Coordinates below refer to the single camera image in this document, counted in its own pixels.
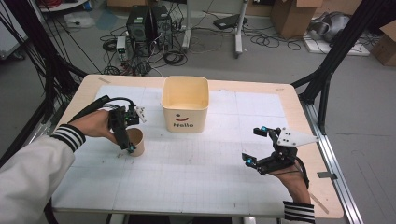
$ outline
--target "table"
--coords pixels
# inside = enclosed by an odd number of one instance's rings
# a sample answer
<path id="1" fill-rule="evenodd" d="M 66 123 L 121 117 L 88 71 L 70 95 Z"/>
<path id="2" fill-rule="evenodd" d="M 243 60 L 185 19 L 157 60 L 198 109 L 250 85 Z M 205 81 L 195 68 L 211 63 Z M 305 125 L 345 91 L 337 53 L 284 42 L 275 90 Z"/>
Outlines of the table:
<path id="1" fill-rule="evenodd" d="M 92 102 L 97 94 L 97 92 L 103 86 L 123 86 L 125 87 L 136 87 L 137 89 L 141 88 L 148 88 L 150 90 L 155 90 L 161 88 L 163 85 L 164 78 L 160 77 L 113 77 L 113 76 L 102 76 L 102 75 L 89 75 L 84 78 L 83 82 L 81 83 L 75 97 L 71 101 L 69 107 L 67 107 L 63 117 L 60 120 L 60 123 L 65 123 L 69 121 L 77 112 L 85 107 L 85 105 Z M 265 94 L 272 94 L 276 95 L 283 107 L 284 116 L 290 128 L 304 132 L 310 133 L 309 124 L 305 118 L 304 111 L 300 105 L 298 100 L 297 94 L 294 88 L 291 85 L 287 84 L 269 84 L 269 83 L 253 83 L 253 82 L 235 82 L 235 81 L 218 81 L 218 80 L 209 80 L 209 89 L 212 91 L 233 91 L 233 92 L 242 92 L 242 93 L 265 93 Z M 107 144 L 106 140 L 98 140 L 101 144 Z M 178 144 L 189 144 L 191 141 L 179 141 Z M 147 147 L 152 148 L 151 150 L 155 150 L 155 146 L 158 145 L 159 142 L 148 141 Z M 207 146 L 210 144 L 216 144 L 214 141 L 206 141 L 204 142 Z M 86 147 L 89 147 L 90 142 L 87 141 Z M 238 150 L 238 145 L 235 145 L 230 150 Z M 339 218 L 343 216 L 343 209 L 341 204 L 338 200 L 337 194 L 332 186 L 332 181 L 329 178 L 319 178 L 317 173 L 318 172 L 325 172 L 326 167 L 323 162 L 323 159 L 320 156 L 318 147 L 315 144 L 305 145 L 303 147 L 298 147 L 299 152 L 298 156 L 304 161 L 305 166 L 308 171 L 308 176 L 310 178 L 310 194 L 312 198 L 312 203 L 315 205 L 315 212 L 316 217 L 327 217 L 327 218 Z M 86 151 L 89 153 L 89 150 L 86 148 L 81 148 L 81 153 Z M 122 165 L 125 169 L 123 172 L 117 169 L 113 169 L 111 171 L 106 170 L 104 167 L 96 166 L 94 168 L 84 167 L 84 162 L 82 162 L 81 158 L 79 157 L 81 154 L 76 154 L 76 166 L 72 166 L 71 170 L 66 174 L 64 181 L 61 183 L 61 186 L 56 190 L 53 195 L 53 207 L 55 211 L 94 211 L 94 212 L 106 212 L 106 213 L 146 213 L 146 214 L 166 214 L 166 215 L 174 215 L 174 214 L 184 214 L 184 215 L 210 215 L 210 216 L 232 216 L 232 217 L 282 217 L 283 216 L 283 205 L 281 204 L 281 200 L 289 200 L 290 197 L 286 189 L 284 189 L 279 181 L 277 181 L 274 177 L 267 176 L 262 177 L 253 169 L 245 167 L 242 162 L 240 164 L 230 164 L 228 163 L 228 168 L 232 174 L 253 174 L 253 178 L 247 180 L 246 186 L 255 185 L 256 183 L 257 188 L 248 189 L 246 191 L 240 191 L 241 185 L 229 186 L 224 191 L 228 191 L 229 195 L 233 195 L 235 200 L 242 204 L 235 204 L 231 203 L 224 198 L 216 198 L 216 192 L 211 192 L 209 196 L 210 202 L 213 204 L 209 204 L 210 211 L 207 211 L 202 206 L 204 203 L 196 203 L 195 201 L 201 202 L 203 198 L 197 198 L 197 194 L 195 196 L 189 195 L 190 197 L 184 198 L 182 202 L 184 203 L 184 207 L 181 206 L 181 210 L 175 210 L 171 206 L 173 203 L 176 207 L 177 204 L 180 205 L 180 202 L 176 202 L 175 199 L 178 197 L 178 191 L 167 191 L 167 192 L 158 192 L 153 191 L 156 193 L 158 197 L 162 197 L 162 199 L 167 200 L 170 203 L 162 203 L 158 205 L 158 202 L 155 202 L 158 206 L 154 206 L 152 208 L 152 204 L 150 202 L 140 202 L 138 205 L 136 203 L 132 203 L 128 201 L 128 197 L 134 197 L 137 192 L 134 192 L 134 186 L 139 186 L 139 176 L 130 176 L 132 169 L 127 169 L 125 166 L 130 166 L 131 163 L 138 162 L 138 158 L 132 159 L 123 157 L 125 163 Z M 97 160 L 98 157 L 100 158 L 101 153 L 104 152 L 102 149 L 98 148 L 96 158 L 93 155 L 91 158 L 92 160 Z M 90 157 L 85 157 L 84 160 L 89 162 Z M 112 158 L 108 160 L 109 163 L 115 162 L 116 158 Z M 161 178 L 162 176 L 162 167 L 163 163 L 159 164 L 148 164 L 146 166 L 147 169 L 151 169 L 153 179 L 155 177 Z M 106 180 L 102 179 L 101 176 L 102 172 L 107 172 Z M 227 174 L 213 174 L 209 178 L 213 179 L 213 185 L 222 184 L 217 183 L 217 178 L 223 178 L 223 175 Z M 98 181 L 98 178 L 102 181 L 103 186 L 93 186 L 94 181 Z M 195 181 L 194 178 L 185 175 L 186 178 L 189 178 L 187 181 Z M 167 181 L 164 183 L 165 185 L 172 185 L 177 189 L 178 183 L 184 183 L 183 180 L 175 180 L 175 181 Z M 118 188 L 122 184 L 125 183 L 132 183 L 132 185 L 125 185 L 131 187 L 130 189 L 120 189 L 119 191 L 114 192 L 114 188 Z M 199 181 L 196 182 L 198 186 L 202 186 Z M 161 185 L 161 182 L 153 181 L 150 183 L 146 183 L 147 188 L 152 188 L 151 185 Z M 101 190 L 100 193 L 94 193 L 95 190 Z M 237 197 L 235 196 L 235 192 L 245 192 L 247 195 L 246 198 L 244 197 Z M 109 203 L 109 207 L 101 207 L 103 204 Z M 222 207 L 219 207 L 220 204 L 225 204 L 229 206 L 229 210 L 225 211 Z"/>

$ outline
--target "black and white striped cuff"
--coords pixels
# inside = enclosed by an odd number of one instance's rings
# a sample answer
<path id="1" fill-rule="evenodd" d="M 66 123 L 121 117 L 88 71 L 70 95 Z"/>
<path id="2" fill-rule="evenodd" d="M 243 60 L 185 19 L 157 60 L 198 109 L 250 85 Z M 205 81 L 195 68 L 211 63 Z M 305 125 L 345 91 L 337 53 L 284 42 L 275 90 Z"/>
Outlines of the black and white striped cuff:
<path id="1" fill-rule="evenodd" d="M 290 221 L 304 221 L 315 223 L 313 204 L 283 202 L 285 205 L 285 219 Z"/>
<path id="2" fill-rule="evenodd" d="M 85 142 L 85 135 L 78 128 L 69 124 L 59 126 L 50 137 L 65 142 L 73 152 Z"/>

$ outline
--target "gray floor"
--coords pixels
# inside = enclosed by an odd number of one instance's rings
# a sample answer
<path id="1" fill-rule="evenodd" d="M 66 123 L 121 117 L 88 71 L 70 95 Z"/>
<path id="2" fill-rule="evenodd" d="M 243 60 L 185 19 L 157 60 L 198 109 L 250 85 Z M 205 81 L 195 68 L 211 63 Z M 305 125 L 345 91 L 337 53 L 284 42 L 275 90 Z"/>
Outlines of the gray floor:
<path id="1" fill-rule="evenodd" d="M 114 19 L 103 7 L 90 15 L 97 23 L 89 29 L 72 33 L 81 47 L 102 70 L 104 51 L 99 37 L 121 27 L 126 19 L 121 14 Z M 193 18 L 196 24 L 200 18 Z M 201 26 L 214 26 L 214 17 L 206 16 Z M 264 28 L 271 25 L 268 18 L 250 17 L 247 25 Z M 301 50 L 291 50 L 285 43 L 278 48 L 267 48 L 250 42 L 243 36 L 244 53 L 233 56 L 233 37 L 220 36 L 208 31 L 193 31 L 188 62 L 180 67 L 159 68 L 164 77 L 171 75 L 202 76 L 209 79 L 291 83 L 314 72 L 325 55 L 308 53 L 302 42 Z M 73 41 L 62 34 L 75 66 L 89 73 L 97 73 Z M 0 155 L 6 151 L 26 121 L 43 100 L 43 89 L 29 60 L 0 63 Z M 148 76 L 160 74 L 151 71 Z M 330 90 L 326 119 L 327 134 L 341 165 L 346 182 L 361 212 L 364 223 L 395 223 L 396 164 L 393 97 L 396 95 L 396 67 L 383 66 L 374 56 L 347 56 L 336 70 Z M 60 223 L 105 223 L 103 214 L 57 214 Z M 188 217 L 173 217 L 173 223 L 186 223 Z M 273 219 L 259 218 L 258 223 L 276 223 Z M 318 219 L 318 223 L 347 223 L 345 218 Z"/>

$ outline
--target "black pole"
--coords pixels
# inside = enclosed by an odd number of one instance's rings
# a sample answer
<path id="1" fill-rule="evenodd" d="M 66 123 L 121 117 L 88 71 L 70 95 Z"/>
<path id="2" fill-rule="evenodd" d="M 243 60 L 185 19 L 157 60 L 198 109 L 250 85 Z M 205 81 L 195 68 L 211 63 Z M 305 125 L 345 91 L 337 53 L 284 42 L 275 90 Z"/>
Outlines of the black pole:
<path id="1" fill-rule="evenodd" d="M 318 126 L 323 134 L 326 134 L 326 109 L 332 75 L 340 63 L 345 59 L 350 49 L 361 37 L 364 29 L 380 12 L 382 6 L 384 6 L 387 1 L 388 0 L 362 0 L 349 23 L 346 25 L 346 28 L 336 39 L 332 49 L 323 60 L 318 70 L 307 77 L 303 77 L 291 83 L 294 88 L 298 88 L 309 83 L 304 92 L 299 95 L 300 100 L 308 105 L 313 105 L 315 98 L 321 92 Z"/>

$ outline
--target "box flap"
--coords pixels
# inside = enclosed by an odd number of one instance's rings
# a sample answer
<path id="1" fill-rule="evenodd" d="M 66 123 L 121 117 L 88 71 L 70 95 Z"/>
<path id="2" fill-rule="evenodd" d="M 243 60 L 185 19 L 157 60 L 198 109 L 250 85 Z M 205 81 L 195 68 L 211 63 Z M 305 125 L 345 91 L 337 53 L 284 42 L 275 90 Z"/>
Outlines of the box flap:
<path id="1" fill-rule="evenodd" d="M 323 0 L 297 0 L 297 7 L 321 7 Z"/>
<path id="2" fill-rule="evenodd" d="M 396 21 L 392 21 L 379 29 L 396 42 Z"/>

